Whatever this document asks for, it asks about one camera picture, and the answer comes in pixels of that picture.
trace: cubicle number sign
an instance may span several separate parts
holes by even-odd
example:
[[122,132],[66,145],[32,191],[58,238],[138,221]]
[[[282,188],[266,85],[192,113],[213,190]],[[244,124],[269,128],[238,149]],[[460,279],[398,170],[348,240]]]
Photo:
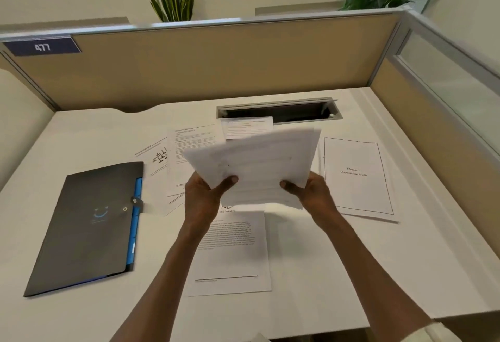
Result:
[[3,42],[14,56],[74,54],[81,52],[71,36]]

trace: black folder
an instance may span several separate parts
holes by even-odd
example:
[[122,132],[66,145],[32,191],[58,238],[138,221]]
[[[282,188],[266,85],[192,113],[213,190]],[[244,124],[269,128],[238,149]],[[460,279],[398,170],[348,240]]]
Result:
[[143,163],[68,175],[24,296],[130,270]]

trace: cubicle partition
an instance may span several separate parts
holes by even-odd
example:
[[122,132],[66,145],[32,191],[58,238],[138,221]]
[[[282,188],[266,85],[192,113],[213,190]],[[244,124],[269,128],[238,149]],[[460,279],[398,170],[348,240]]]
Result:
[[[416,36],[421,40],[412,41]],[[140,111],[169,102],[371,86],[500,256],[500,143],[448,100],[453,86],[443,95],[414,66],[441,54],[480,86],[471,91],[495,99],[500,75],[410,10],[4,34],[0,42],[0,68],[55,110]],[[432,52],[405,55],[422,43]]]

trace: sleeve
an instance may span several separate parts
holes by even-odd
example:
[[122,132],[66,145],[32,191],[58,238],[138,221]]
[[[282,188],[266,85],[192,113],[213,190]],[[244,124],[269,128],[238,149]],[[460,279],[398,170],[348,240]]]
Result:
[[435,322],[423,327],[403,339],[402,342],[461,342],[451,330]]

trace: desk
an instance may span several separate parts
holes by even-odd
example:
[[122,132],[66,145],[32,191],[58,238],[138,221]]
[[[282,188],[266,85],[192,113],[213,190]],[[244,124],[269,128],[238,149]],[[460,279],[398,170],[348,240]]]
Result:
[[[5,341],[109,340],[142,296],[184,210],[143,213],[133,272],[35,298],[22,297],[66,175],[133,160],[168,128],[204,124],[217,105],[331,96],[342,120],[277,125],[381,141],[390,153],[399,225],[348,217],[389,274],[432,317],[500,309],[500,260],[370,88],[58,112],[0,193],[0,330]],[[272,291],[183,297],[172,341],[248,341],[368,326],[326,235],[305,211],[266,206]]]

